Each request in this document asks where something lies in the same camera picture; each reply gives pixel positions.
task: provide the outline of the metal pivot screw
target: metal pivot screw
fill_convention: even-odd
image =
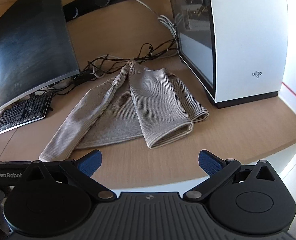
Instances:
[[[191,199],[197,199],[201,197],[201,193],[197,190],[190,190],[186,193],[186,196]]]
[[[108,191],[108,190],[103,190],[98,193],[98,197],[100,197],[102,199],[110,199],[113,197],[113,192]]]

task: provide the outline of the bundle of cables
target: bundle of cables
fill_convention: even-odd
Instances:
[[[163,49],[160,52],[156,52],[156,50],[158,50],[160,47],[162,47],[165,44],[168,45],[166,49]],[[121,70],[127,64],[127,62],[131,59],[134,59],[139,64],[141,64],[143,62],[157,59],[157,58],[172,57],[175,54],[177,54],[177,48],[173,48],[175,44],[176,44],[176,38],[165,41],[162,44],[158,45],[156,48],[154,48],[150,43],[144,43],[141,46],[139,54],[136,58],[119,58],[119,57],[111,56],[109,54],[102,55],[100,57],[95,58],[92,61],[88,61],[87,66],[78,75],[73,77],[66,86],[61,88],[56,88],[57,83],[55,83],[39,91],[42,91],[42,92],[51,91],[55,95],[60,95],[60,96],[66,95],[70,91],[72,91],[75,87],[87,81],[95,81],[99,78],[104,77],[105,74],[113,74]],[[148,47],[149,53],[145,56],[141,56],[142,50],[145,46],[149,46]],[[171,50],[175,51],[175,53],[172,53],[170,55],[165,55],[168,51],[171,51]],[[104,70],[103,64],[106,61],[112,61],[113,64],[112,66],[110,66],[109,69]]]
[[[156,58],[162,58],[162,57],[172,57],[175,56],[178,53],[178,44],[177,44],[177,35],[176,35],[176,25],[182,20],[182,15],[177,14],[175,17],[175,24],[166,16],[164,15],[158,15],[154,10],[152,10],[148,5],[146,5],[144,2],[140,0],[136,0],[137,2],[141,3],[145,7],[147,7],[149,10],[151,10],[156,16],[158,21],[163,24],[166,28],[169,29],[171,35],[173,36],[173,39],[168,40],[157,46],[156,48],[153,48],[152,44],[150,43],[144,43],[139,51],[139,54],[136,58],[120,58],[112,55],[102,55],[98,58],[95,58],[92,61],[88,61],[87,66],[78,74],[77,76],[73,77],[72,80],[68,82],[68,84],[61,88],[56,88],[56,83],[53,85],[48,86],[46,89],[42,89],[40,91],[52,91],[55,95],[66,95],[70,91],[72,91],[75,87],[79,86],[80,84],[83,84],[87,81],[94,81],[96,79],[104,77],[105,74],[113,74],[119,70],[121,70],[122,67],[124,67],[127,62],[131,59],[136,60],[139,64],[146,62],[148,60],[153,60]],[[168,44],[168,47],[160,52],[156,52],[157,49],[162,47],[163,45]],[[149,53],[146,56],[141,56],[142,50],[144,46],[149,45]],[[165,53],[167,53],[170,50],[174,50],[174,53],[163,56]],[[103,70],[103,64],[105,61],[112,61],[114,62],[112,66],[108,70]]]

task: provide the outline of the monitor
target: monitor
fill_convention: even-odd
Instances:
[[[79,73],[61,0],[17,0],[0,17],[0,110]]]

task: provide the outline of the round black disc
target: round black disc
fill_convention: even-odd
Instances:
[[[27,236],[55,236],[79,225],[91,208],[89,196],[68,184],[27,183],[11,193],[4,205],[10,227]]]
[[[105,7],[109,4],[110,0],[95,0],[95,4],[99,7]]]
[[[296,204],[274,181],[253,179],[215,191],[209,210],[222,225],[248,235],[267,235],[290,226]]]

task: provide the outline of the gripper logo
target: gripper logo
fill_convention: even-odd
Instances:
[[[255,72],[252,73],[252,75],[255,76],[255,77],[257,77],[257,78],[258,78],[261,74],[262,74],[261,71],[260,71],[260,72],[259,72],[259,71],[255,71]]]
[[[21,173],[6,172],[6,173],[0,173],[0,178],[20,178],[21,175],[22,175]]]

